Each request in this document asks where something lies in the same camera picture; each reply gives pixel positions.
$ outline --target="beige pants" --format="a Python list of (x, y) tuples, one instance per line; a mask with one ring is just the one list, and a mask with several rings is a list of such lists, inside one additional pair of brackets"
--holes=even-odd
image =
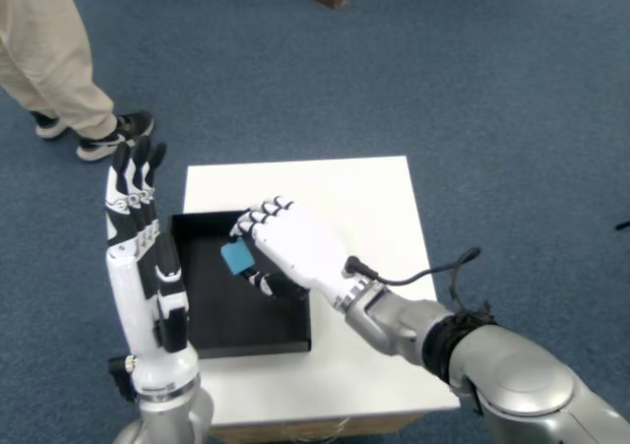
[(0, 85), (24, 108), (60, 117), (83, 137), (104, 137), (116, 118), (92, 74), (73, 0), (0, 0)]

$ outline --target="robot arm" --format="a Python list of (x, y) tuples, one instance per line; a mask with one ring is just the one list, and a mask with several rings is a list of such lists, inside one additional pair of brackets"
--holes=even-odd
[(199, 360), (188, 343), (188, 298), (172, 238), (159, 233), (154, 172), (165, 146), (141, 138), (134, 154), (120, 145), (109, 169), (107, 270), (130, 355), (109, 361), (124, 398), (142, 419), (117, 444), (205, 442), (212, 418)]
[[(251, 235), (291, 280), (320, 291), (376, 350), (425, 367), (469, 399), (497, 443), (630, 442), (630, 424), (548, 351), (500, 328), (487, 311), (454, 313), (396, 295), (376, 272), (348, 261), (341, 240), (303, 207), (265, 202), (232, 233)], [(432, 272), (452, 270), (455, 278), (467, 255)]]

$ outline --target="white table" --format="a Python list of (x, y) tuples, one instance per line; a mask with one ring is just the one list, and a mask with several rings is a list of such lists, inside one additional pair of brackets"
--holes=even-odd
[[(337, 230), (348, 252), (386, 278), (428, 267), (405, 157), (199, 165), (188, 168), (185, 213), (242, 210), (282, 194)], [(429, 277), (397, 289), (435, 299)], [(368, 346), (322, 296), (311, 294), (309, 353), (202, 360), (213, 425), (256, 425), (454, 409), (428, 372)]]

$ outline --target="shoe sole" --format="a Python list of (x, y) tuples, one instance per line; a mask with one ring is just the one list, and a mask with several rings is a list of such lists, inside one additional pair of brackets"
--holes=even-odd
[(62, 121), (59, 121), (53, 127), (35, 126), (35, 134), (44, 141), (54, 141), (61, 137), (61, 135), (66, 132), (66, 129), (68, 129), (68, 126)]
[[(141, 134), (141, 136), (148, 136), (154, 130), (154, 121), (151, 121), (151, 125)], [(127, 145), (129, 147), (134, 147), (136, 145), (136, 141), (133, 139), (129, 139), (127, 141)], [(77, 148), (77, 156), (79, 159), (83, 161), (97, 161), (104, 159), (105, 157), (111, 156), (114, 152), (116, 152), (116, 148), (118, 144), (114, 146), (101, 146), (98, 149), (94, 149), (93, 151), (86, 151), (81, 146)]]

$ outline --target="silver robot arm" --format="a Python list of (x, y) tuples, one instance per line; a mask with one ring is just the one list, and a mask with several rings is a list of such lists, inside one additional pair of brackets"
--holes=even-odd
[[(495, 442), (630, 442), (630, 424), (551, 353), (497, 326), (487, 311), (454, 313), (436, 301), (396, 295), (376, 272), (348, 259), (341, 240), (300, 205), (279, 197), (264, 202), (232, 233), (251, 235), (291, 280), (322, 293), (376, 350), (449, 384), (483, 415)], [(455, 276), (472, 258), (466, 255), (427, 273)]]

